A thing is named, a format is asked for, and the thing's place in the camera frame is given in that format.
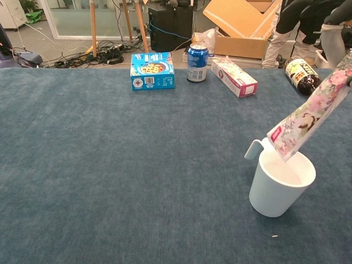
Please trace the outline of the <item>green potted plant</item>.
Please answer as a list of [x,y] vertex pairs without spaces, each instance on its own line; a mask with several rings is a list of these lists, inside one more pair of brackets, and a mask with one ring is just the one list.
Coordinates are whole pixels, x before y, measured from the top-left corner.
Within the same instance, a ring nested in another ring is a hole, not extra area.
[[37,9],[36,0],[19,0],[25,13],[31,13]]

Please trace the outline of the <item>dark blue machine base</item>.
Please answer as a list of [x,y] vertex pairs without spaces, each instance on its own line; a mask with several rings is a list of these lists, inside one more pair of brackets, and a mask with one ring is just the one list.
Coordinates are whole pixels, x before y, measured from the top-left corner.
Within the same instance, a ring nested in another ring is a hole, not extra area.
[[38,68],[42,57],[26,49],[16,52],[0,23],[0,68]]

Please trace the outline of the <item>white plastic storage crate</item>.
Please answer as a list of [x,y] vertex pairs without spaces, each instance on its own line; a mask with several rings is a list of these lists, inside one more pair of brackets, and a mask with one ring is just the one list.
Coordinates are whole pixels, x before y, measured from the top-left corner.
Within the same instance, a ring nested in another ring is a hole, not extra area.
[[322,55],[322,50],[316,50],[314,64],[317,68],[325,67],[325,58]]

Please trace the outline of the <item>black equipment case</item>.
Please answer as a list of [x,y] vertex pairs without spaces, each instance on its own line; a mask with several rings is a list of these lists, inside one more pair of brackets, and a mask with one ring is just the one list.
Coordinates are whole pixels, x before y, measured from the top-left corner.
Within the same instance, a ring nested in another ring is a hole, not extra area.
[[189,47],[193,35],[193,8],[148,9],[151,49],[171,52]]

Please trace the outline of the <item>light blue hooked cup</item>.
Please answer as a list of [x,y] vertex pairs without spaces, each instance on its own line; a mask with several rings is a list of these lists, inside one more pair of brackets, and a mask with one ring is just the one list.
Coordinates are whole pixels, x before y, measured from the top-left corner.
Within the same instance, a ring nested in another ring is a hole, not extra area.
[[252,180],[249,200],[252,207],[266,217],[279,217],[316,179],[313,163],[297,152],[286,162],[268,138],[254,140],[244,158],[258,163]]

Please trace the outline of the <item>white framed glass partition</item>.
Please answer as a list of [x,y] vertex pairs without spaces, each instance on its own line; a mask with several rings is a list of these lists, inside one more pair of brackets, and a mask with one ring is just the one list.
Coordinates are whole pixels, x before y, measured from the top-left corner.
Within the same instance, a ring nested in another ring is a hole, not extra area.
[[[39,0],[56,39],[90,40],[89,0]],[[140,30],[134,0],[126,0],[132,37]],[[95,0],[96,38],[128,41],[122,0]]]

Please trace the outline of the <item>person in grey trousers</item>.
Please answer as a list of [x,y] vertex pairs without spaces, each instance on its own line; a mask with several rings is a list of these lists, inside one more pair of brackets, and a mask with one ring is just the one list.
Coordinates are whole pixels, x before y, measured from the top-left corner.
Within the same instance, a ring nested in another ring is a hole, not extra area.
[[289,40],[291,32],[296,26],[298,31],[295,37],[291,56],[306,58],[310,48],[321,35],[321,26],[325,16],[317,8],[308,9],[308,14],[300,17],[305,7],[285,10],[295,0],[282,0],[277,15],[277,23],[272,31],[272,38],[268,44],[265,57],[262,61],[263,69],[275,68],[280,50]]

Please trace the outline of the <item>blue soda can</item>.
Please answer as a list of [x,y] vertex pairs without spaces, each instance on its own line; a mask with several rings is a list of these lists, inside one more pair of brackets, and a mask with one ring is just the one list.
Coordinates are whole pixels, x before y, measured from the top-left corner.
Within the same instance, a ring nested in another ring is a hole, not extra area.
[[208,49],[203,43],[194,42],[188,49],[187,79],[199,83],[206,79]]

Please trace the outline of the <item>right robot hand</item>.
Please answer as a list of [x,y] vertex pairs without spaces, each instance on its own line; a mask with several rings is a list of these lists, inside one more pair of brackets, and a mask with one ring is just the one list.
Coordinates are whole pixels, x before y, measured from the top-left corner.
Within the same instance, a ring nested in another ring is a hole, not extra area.
[[343,24],[349,20],[352,20],[352,0],[343,0],[324,19],[322,47],[333,71],[318,87],[319,92],[352,91],[352,51],[346,51],[341,35]]

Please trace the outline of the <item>blue cookie box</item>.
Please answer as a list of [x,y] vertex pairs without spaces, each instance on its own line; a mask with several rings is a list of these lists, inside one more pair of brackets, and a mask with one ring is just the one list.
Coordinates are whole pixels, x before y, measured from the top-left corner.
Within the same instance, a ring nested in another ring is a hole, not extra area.
[[131,55],[132,90],[175,88],[175,71],[170,52],[136,53]]

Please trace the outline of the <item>blue table mat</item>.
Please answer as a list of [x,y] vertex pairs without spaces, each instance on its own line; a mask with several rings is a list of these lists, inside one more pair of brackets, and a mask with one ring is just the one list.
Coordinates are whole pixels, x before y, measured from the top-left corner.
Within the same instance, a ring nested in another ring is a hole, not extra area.
[[127,69],[0,70],[0,264],[352,264],[352,93],[301,151],[278,218],[244,154],[302,104],[281,70],[135,92]]

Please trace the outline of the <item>wooden stand leg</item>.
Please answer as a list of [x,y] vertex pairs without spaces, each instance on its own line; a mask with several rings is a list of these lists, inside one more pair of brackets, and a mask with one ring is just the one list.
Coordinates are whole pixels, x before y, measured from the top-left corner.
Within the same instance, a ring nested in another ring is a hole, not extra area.
[[95,16],[95,0],[89,0],[90,3],[90,21],[91,21],[91,35],[92,35],[92,52],[93,56],[97,57],[97,43],[96,43],[96,16]]
[[125,19],[126,19],[126,25],[127,25],[127,29],[128,29],[129,39],[130,39],[130,41],[132,41],[133,37],[132,37],[132,32],[131,32],[128,6],[127,6],[126,0],[122,0],[122,4],[123,4],[123,8],[124,8],[124,14],[125,14]]
[[148,46],[147,38],[146,38],[146,34],[145,34],[144,23],[143,23],[143,19],[142,19],[142,12],[141,12],[141,8],[140,8],[139,0],[134,0],[134,4],[135,4],[137,20],[139,22],[139,27],[140,27],[140,31],[141,31],[142,42],[144,45],[144,51],[146,53],[149,53],[149,46]]

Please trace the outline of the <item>dark tea bottle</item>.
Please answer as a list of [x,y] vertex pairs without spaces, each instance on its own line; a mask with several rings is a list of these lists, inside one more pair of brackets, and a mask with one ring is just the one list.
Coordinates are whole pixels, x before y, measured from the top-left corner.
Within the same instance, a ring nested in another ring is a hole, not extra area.
[[321,83],[319,75],[301,57],[289,58],[284,70],[292,85],[303,96],[310,96]]

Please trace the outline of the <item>floral toothpaste tube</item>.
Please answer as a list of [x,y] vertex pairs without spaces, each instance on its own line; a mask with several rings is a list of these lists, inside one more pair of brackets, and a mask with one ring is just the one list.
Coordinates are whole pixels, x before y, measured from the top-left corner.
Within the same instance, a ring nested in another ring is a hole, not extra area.
[[267,137],[283,161],[298,152],[325,119],[352,91],[352,51],[321,82],[312,95],[293,113],[281,120]]

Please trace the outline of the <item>white plastic bag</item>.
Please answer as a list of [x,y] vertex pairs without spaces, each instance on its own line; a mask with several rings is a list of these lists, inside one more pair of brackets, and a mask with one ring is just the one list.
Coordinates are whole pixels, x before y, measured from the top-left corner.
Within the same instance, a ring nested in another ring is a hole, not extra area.
[[213,56],[216,43],[216,30],[213,28],[208,29],[204,32],[195,32],[193,42],[205,44],[209,51],[209,54]]

